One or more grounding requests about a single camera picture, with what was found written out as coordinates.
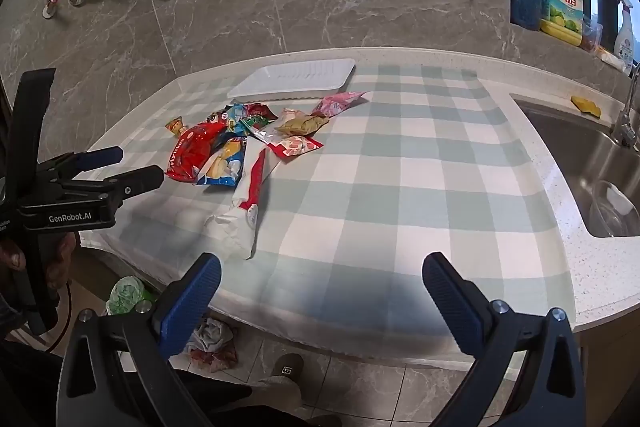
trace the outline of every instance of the clear plastic cup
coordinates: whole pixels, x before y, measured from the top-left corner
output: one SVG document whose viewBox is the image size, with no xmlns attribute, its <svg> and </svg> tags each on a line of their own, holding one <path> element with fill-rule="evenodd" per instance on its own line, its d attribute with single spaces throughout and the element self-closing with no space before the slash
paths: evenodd
<svg viewBox="0 0 640 427">
<path fill-rule="evenodd" d="M 640 235 L 640 216 L 613 183 L 600 180 L 593 185 L 588 228 L 596 237 Z"/>
</svg>

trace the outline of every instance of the yellow sponge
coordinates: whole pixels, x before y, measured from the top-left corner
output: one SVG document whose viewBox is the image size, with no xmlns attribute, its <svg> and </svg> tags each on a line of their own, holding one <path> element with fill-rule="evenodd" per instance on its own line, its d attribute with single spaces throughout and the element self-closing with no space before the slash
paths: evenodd
<svg viewBox="0 0 640 427">
<path fill-rule="evenodd" d="M 575 107 L 580 109 L 580 112 L 593 115 L 596 118 L 600 117 L 600 108 L 595 105 L 595 103 L 591 102 L 591 100 L 581 98 L 580 96 L 572 96 L 571 101 L 574 103 Z"/>
</svg>

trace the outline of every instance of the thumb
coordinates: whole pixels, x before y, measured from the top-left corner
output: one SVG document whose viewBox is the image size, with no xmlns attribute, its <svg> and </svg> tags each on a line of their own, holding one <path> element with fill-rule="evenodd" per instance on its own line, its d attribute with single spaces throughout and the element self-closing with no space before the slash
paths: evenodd
<svg viewBox="0 0 640 427">
<path fill-rule="evenodd" d="M 0 241 L 0 263 L 12 270 L 24 270 L 24 254 L 11 239 Z"/>
</svg>

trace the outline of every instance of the pile of snack wrappers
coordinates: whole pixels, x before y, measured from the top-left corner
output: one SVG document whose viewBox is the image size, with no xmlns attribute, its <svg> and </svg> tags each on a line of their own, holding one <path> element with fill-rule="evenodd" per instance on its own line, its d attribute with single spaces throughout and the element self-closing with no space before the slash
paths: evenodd
<svg viewBox="0 0 640 427">
<path fill-rule="evenodd" d="M 166 174 L 194 185 L 236 187 L 229 211 L 212 216 L 210 224 L 222 248 L 247 259 L 255 240 L 263 179 L 279 160 L 320 149 L 322 144 L 311 135 L 363 94 L 326 96 L 311 114 L 285 108 L 276 116 L 262 103 L 232 103 L 190 128 L 181 116 L 174 118 L 165 126 L 178 138 Z M 268 161 L 268 152 L 276 161 Z"/>
</svg>

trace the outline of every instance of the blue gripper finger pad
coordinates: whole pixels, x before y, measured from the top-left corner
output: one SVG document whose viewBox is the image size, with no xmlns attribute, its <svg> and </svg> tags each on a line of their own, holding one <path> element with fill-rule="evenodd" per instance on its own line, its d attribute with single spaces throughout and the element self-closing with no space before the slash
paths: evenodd
<svg viewBox="0 0 640 427">
<path fill-rule="evenodd" d="M 96 151 L 86 152 L 76 158 L 76 168 L 79 171 L 87 172 L 114 163 L 120 163 L 124 153 L 120 147 L 107 147 Z"/>
<path fill-rule="evenodd" d="M 466 281 L 440 252 L 431 253 L 425 258 L 422 281 L 460 351 L 478 357 L 484 348 L 483 323 L 464 294 L 463 285 Z"/>
<path fill-rule="evenodd" d="M 203 253 L 182 279 L 167 286 L 152 318 L 163 358 L 168 360 L 182 352 L 221 279 L 219 259 L 212 253 Z"/>
</svg>

